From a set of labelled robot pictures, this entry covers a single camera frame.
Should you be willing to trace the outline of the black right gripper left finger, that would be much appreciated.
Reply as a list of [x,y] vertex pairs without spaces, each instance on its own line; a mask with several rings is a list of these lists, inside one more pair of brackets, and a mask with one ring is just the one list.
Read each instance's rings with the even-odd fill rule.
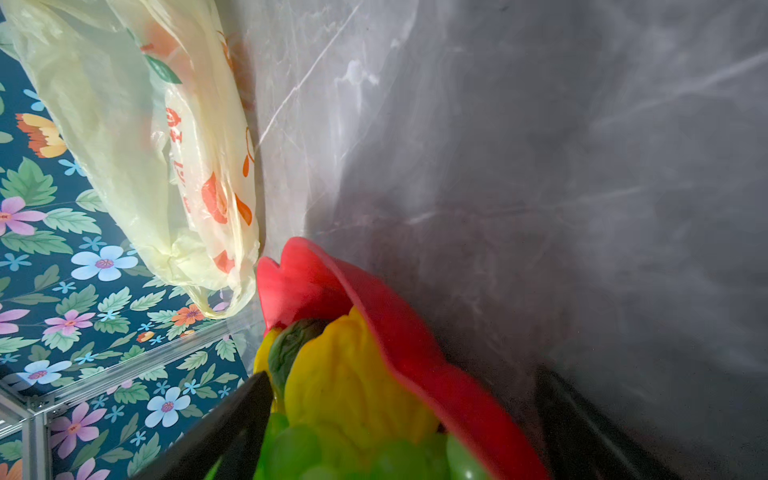
[[252,479],[270,417],[273,390],[266,373],[232,395],[133,479]]

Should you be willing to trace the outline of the green fake lime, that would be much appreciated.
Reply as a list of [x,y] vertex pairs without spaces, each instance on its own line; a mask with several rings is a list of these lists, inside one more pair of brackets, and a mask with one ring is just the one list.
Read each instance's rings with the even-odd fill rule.
[[331,323],[324,319],[303,319],[281,331],[267,357],[273,391],[280,401],[284,398],[287,380],[302,347],[319,337]]

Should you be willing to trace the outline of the yellow fake lemon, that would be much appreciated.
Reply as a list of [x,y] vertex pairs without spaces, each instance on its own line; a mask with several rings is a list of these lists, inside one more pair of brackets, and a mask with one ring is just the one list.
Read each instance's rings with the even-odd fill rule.
[[332,429],[366,449],[387,440],[417,443],[436,433],[440,424],[390,372],[357,308],[302,347],[283,403],[290,423]]

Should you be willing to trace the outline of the green fake grape bunch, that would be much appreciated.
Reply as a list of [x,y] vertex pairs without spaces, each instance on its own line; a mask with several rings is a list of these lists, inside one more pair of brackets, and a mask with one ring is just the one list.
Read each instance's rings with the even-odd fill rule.
[[292,424],[270,415],[257,464],[248,446],[234,446],[207,479],[489,479],[491,475],[456,436],[438,431],[417,443],[387,440],[360,448],[323,426]]

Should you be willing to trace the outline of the orange yellow fake banana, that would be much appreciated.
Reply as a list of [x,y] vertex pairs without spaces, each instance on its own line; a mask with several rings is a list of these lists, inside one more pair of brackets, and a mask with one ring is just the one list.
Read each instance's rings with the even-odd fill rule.
[[273,327],[269,330],[269,332],[265,335],[254,360],[254,374],[259,373],[265,373],[268,376],[270,386],[272,388],[273,392],[273,401],[271,404],[271,412],[275,413],[285,413],[285,407],[282,404],[282,401],[279,399],[279,395],[275,389],[275,386],[273,384],[273,378],[272,374],[270,373],[269,365],[268,365],[268,358],[269,354],[271,352],[271,349],[279,336],[279,334],[282,332],[281,327]]

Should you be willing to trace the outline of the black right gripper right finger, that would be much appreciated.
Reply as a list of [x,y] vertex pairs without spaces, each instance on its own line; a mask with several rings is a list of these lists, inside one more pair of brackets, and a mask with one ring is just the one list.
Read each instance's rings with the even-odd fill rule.
[[535,403],[555,479],[676,479],[556,372],[540,367]]

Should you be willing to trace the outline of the red flower-shaped plate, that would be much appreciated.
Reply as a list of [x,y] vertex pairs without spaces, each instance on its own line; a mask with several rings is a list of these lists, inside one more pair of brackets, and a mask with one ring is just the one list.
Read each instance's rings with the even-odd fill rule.
[[472,376],[447,361],[424,321],[375,275],[303,237],[279,261],[259,259],[256,278],[265,326],[339,316],[356,308],[389,371],[424,401],[495,479],[550,474],[522,429]]

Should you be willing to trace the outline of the yellow printed plastic bag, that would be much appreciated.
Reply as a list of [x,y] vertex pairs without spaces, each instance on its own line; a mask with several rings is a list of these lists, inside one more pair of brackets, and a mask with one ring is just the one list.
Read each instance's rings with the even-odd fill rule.
[[212,1],[5,1],[21,65],[148,269],[212,319],[256,292],[252,134]]

